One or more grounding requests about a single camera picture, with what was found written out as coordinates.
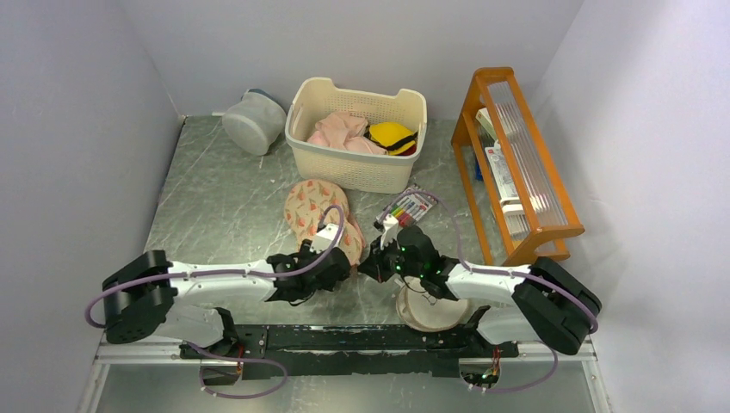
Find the floral mesh laundry bag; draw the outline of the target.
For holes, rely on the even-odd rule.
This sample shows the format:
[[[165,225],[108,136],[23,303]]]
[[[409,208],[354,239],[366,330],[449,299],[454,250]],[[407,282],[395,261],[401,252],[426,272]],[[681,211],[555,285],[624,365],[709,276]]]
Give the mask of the floral mesh laundry bag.
[[[325,209],[340,206],[343,211],[343,235],[338,247],[354,267],[360,263],[365,238],[355,216],[350,211],[348,198],[336,184],[319,179],[296,183],[284,203],[284,219],[296,237],[297,244],[312,241]]]

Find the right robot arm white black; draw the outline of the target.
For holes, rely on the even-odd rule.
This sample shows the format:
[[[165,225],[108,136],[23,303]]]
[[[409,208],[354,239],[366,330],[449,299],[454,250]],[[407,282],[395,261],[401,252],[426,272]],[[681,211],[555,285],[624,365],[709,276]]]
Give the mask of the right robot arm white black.
[[[516,267],[477,265],[441,254],[417,226],[377,237],[358,270],[378,282],[412,277],[435,299],[502,304],[484,311],[466,331],[465,346],[476,356],[504,342],[534,341],[575,355],[597,332],[602,310],[598,296],[550,257]]]

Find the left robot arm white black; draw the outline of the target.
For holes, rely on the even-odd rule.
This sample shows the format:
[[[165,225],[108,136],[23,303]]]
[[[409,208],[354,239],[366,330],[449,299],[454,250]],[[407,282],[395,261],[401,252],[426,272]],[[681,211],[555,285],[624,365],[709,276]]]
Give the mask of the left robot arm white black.
[[[163,336],[225,358],[237,349],[238,333],[224,300],[296,305],[320,290],[333,291],[350,270],[338,247],[315,253],[303,244],[288,255],[226,265],[173,262],[151,250],[102,283],[103,329],[113,344]]]

